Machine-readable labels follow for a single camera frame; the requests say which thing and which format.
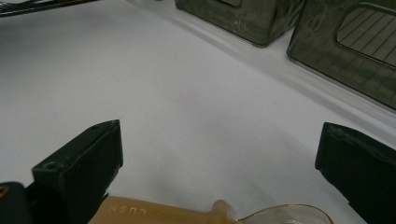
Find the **white table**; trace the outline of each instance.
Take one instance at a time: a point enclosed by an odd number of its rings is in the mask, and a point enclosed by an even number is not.
[[[314,167],[323,122],[396,146],[396,116],[286,56],[175,8],[98,1],[0,20],[0,182],[93,124],[120,119],[113,195],[245,217],[308,203],[363,220]]]

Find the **tabletop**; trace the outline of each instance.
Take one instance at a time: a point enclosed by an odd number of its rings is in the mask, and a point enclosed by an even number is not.
[[[314,163],[324,122],[396,147],[396,115],[286,55],[177,10],[172,0],[95,1],[0,20],[0,182],[90,126],[121,125],[110,194],[240,218],[307,203],[363,223]]]

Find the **spoon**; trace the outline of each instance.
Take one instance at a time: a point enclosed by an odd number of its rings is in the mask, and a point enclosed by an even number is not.
[[[320,209],[307,204],[284,204],[248,217],[230,219],[228,205],[216,201],[203,213],[135,199],[108,196],[89,224],[333,224]]]

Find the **white surface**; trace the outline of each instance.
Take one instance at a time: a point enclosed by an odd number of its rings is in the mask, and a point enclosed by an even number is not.
[[[256,49],[171,0],[2,18],[0,182],[30,184],[54,150],[120,119],[113,195],[201,211],[224,199],[232,217],[308,203],[334,223],[362,223],[314,168],[321,127],[395,147],[395,116],[292,63],[290,37]]]

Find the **translucent container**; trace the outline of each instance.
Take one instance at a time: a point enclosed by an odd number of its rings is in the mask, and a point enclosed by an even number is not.
[[[175,0],[178,9],[209,21],[257,47],[295,25],[303,0]]]
[[[396,1],[306,0],[288,55],[396,109]]]

